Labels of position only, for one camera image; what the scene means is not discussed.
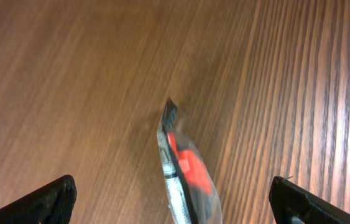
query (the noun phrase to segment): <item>brown wood grain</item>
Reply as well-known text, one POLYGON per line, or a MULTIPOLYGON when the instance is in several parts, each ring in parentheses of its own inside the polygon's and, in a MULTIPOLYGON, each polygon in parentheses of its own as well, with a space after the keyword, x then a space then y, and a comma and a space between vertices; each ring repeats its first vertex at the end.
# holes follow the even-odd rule
POLYGON ((72 223, 171 223, 169 96, 224 223, 275 175, 350 213, 349 0, 0 1, 0 207, 71 174, 72 223))

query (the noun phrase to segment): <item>candy wrapper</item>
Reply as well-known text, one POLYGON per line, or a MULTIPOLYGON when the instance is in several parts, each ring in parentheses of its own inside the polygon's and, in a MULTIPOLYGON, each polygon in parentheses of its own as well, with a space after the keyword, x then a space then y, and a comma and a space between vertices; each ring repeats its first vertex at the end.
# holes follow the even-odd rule
POLYGON ((157 140, 172 218, 176 224, 222 224, 218 193, 196 146, 182 133, 184 122, 168 100, 157 140))

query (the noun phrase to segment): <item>wooden table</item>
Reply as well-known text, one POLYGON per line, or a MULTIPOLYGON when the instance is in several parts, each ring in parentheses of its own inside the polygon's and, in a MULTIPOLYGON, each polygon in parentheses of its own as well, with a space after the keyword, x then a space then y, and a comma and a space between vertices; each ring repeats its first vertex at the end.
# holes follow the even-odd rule
POLYGON ((171 223, 169 96, 224 223, 275 175, 350 213, 350 1, 0 1, 0 207, 71 174, 72 223, 171 223))

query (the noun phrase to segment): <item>plastic bag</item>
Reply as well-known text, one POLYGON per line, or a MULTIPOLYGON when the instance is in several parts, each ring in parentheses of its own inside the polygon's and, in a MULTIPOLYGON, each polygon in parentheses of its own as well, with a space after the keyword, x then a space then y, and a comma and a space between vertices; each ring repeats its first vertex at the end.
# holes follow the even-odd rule
POLYGON ((157 140, 172 218, 176 224, 222 224, 218 193, 193 141, 181 132, 183 122, 169 99, 157 140))

